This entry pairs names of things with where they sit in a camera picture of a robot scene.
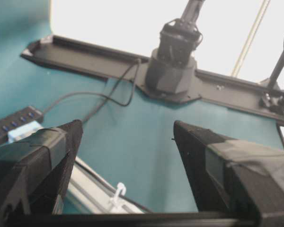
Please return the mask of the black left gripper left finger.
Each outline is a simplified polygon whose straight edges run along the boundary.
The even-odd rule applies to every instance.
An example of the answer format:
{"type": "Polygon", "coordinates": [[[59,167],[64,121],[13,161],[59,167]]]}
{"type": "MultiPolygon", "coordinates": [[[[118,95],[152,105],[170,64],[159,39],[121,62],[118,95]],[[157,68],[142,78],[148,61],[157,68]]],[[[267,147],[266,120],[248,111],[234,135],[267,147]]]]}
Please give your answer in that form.
{"type": "Polygon", "coordinates": [[[81,120],[0,147],[0,221],[51,215],[63,203],[83,135],[81,120]]]}

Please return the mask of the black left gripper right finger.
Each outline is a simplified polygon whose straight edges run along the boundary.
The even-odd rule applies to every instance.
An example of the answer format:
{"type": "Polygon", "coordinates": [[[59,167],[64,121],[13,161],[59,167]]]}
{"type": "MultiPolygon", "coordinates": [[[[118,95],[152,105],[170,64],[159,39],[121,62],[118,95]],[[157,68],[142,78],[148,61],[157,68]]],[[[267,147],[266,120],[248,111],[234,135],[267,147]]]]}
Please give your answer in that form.
{"type": "Polygon", "coordinates": [[[200,212],[284,224],[284,151],[175,121],[174,140],[200,212]]]}

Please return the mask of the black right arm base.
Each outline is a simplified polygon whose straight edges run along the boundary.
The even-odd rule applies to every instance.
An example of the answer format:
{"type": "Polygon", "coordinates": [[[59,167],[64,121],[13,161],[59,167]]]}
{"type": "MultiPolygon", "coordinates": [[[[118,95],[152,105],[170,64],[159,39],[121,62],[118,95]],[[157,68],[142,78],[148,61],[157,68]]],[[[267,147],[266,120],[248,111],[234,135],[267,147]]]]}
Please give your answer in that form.
{"type": "Polygon", "coordinates": [[[201,98],[202,81],[196,76],[197,62],[190,57],[187,65],[176,67],[158,58],[154,49],[147,63],[141,64],[137,87],[149,98],[183,104],[201,98]]]}

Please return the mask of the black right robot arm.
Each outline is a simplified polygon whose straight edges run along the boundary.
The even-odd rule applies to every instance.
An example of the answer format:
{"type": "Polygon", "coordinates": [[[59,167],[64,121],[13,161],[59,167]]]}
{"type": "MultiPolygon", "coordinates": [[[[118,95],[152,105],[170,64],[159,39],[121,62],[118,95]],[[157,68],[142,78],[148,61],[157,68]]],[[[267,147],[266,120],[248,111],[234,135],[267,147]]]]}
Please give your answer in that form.
{"type": "Polygon", "coordinates": [[[173,66],[188,64],[191,53],[203,39],[196,24],[203,4],[203,0],[190,0],[180,18],[163,26],[157,52],[160,60],[173,66]]]}

